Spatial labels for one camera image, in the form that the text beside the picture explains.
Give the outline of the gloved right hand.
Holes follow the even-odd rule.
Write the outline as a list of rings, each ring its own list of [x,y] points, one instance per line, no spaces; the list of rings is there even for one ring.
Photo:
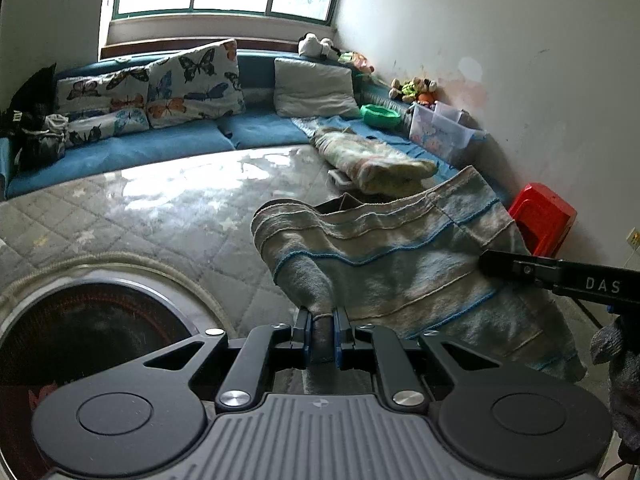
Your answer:
[[[639,322],[619,315],[591,339],[594,365],[608,363],[613,427],[631,453],[639,453]]]

